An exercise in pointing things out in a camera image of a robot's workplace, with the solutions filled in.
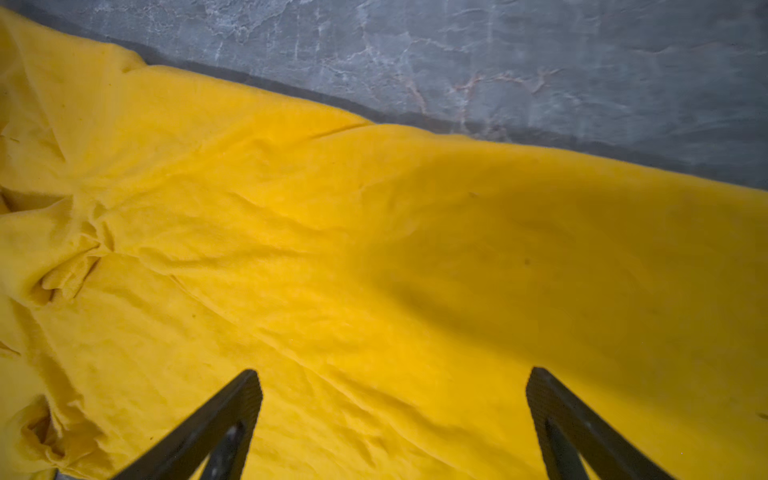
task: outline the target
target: yellow blanket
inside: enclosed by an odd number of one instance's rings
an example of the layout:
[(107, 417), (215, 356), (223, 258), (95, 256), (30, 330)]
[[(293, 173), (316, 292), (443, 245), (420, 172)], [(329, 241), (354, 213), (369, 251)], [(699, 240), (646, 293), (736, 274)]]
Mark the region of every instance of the yellow blanket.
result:
[(2, 478), (107, 478), (247, 367), (244, 478), (544, 478), (533, 365), (673, 475), (768, 477), (768, 194), (5, 10), (0, 64)]

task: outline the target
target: yellow towel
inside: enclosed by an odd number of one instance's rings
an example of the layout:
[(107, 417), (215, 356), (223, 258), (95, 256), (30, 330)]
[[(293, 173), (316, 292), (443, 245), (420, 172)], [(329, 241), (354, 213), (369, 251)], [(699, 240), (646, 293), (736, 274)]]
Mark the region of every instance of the yellow towel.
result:
[(768, 477), (768, 194), (5, 10), (0, 64), (3, 478), (107, 478), (247, 367), (244, 478), (544, 478), (533, 365), (673, 475)]

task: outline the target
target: yellow cloth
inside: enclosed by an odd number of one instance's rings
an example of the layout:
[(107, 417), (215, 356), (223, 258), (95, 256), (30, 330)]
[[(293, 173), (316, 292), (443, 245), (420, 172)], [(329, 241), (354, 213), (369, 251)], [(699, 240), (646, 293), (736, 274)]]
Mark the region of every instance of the yellow cloth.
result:
[(533, 365), (673, 475), (768, 477), (768, 194), (5, 10), (0, 64), (2, 478), (107, 478), (247, 367), (244, 478), (544, 478)]

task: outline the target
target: gray stone surface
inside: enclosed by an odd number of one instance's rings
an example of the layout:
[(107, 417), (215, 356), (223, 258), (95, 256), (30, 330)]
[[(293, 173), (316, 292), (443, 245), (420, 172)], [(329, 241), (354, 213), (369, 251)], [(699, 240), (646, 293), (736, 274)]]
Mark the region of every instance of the gray stone surface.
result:
[(375, 121), (768, 189), (765, 0), (8, 0)]

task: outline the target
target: textured gray floor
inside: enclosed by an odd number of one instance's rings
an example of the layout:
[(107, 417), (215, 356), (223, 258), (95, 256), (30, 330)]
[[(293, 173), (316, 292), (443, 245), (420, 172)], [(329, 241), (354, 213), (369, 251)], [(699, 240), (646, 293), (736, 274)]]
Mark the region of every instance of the textured gray floor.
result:
[(764, 0), (5, 3), (150, 63), (376, 121), (768, 189)]

